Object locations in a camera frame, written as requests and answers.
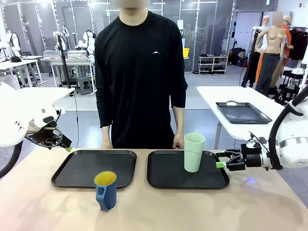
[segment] shoe rack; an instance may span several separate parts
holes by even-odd
[[[208,64],[201,64],[202,61],[210,61],[211,63]],[[210,56],[210,57],[202,57],[199,56],[198,60],[198,71],[199,74],[201,72],[223,72],[224,74],[226,73],[227,69],[227,64],[228,64],[228,57],[227,56]],[[223,66],[223,69],[221,70],[215,70],[214,68],[216,66]],[[210,70],[201,70],[201,68],[210,68]]]

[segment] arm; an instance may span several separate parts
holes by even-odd
[[[269,32],[269,30],[270,30],[270,29],[267,28],[267,29],[263,30],[263,31],[258,35],[257,40],[256,40],[256,44],[255,44],[255,51],[262,53],[262,52],[261,52],[261,49],[258,48],[258,43],[259,43],[260,39],[263,38],[263,36],[266,35],[266,34]]]
[[[106,67],[102,60],[100,46],[95,44],[95,80],[96,80],[96,104],[103,132],[102,148],[112,148],[109,129],[112,123],[112,95],[108,84]]]
[[[186,101],[186,89],[187,83],[184,77],[184,59],[183,59],[183,46],[180,32],[176,27],[173,32],[173,39],[171,44],[172,60],[171,67],[172,79],[171,79],[171,107],[173,108],[174,118],[177,124],[177,133],[174,137],[173,148],[177,146],[180,149],[184,148],[184,111]]]
[[[280,57],[283,56],[283,49],[285,45],[285,32],[283,29],[282,29],[282,35],[283,35],[283,38],[281,39],[281,45],[280,45]]]

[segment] light green tumbler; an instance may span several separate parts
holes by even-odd
[[[200,167],[205,137],[198,133],[188,133],[184,139],[184,169],[188,172],[197,172]]]

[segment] cup rim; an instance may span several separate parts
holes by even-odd
[[[187,136],[187,135],[192,135],[192,134],[201,136],[201,137],[203,138],[203,140],[202,140],[201,142],[191,142],[191,141],[187,140],[187,139],[186,139],[186,136]],[[199,144],[199,143],[205,142],[205,137],[204,137],[203,135],[201,135],[201,134],[199,134],[199,133],[195,133],[195,132],[187,133],[187,134],[184,136],[184,139],[185,139],[185,141],[187,141],[187,142],[189,142],[189,143],[196,143],[196,144]]]
[[[95,178],[96,178],[98,175],[100,175],[101,173],[103,173],[103,172],[112,172],[113,174],[115,174],[115,181],[116,181],[116,179],[117,179],[116,173],[115,173],[114,171],[106,170],[106,171],[102,171],[102,172],[99,172],[98,174],[96,174],[96,176],[94,177],[94,180],[93,180],[93,182],[94,182],[95,185],[99,185],[99,184],[96,184],[96,183],[95,183]]]

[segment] black long-sleeve shirt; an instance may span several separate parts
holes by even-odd
[[[114,148],[172,148],[171,106],[184,108],[182,41],[177,25],[148,12],[138,26],[117,17],[95,42],[97,108],[112,124]]]

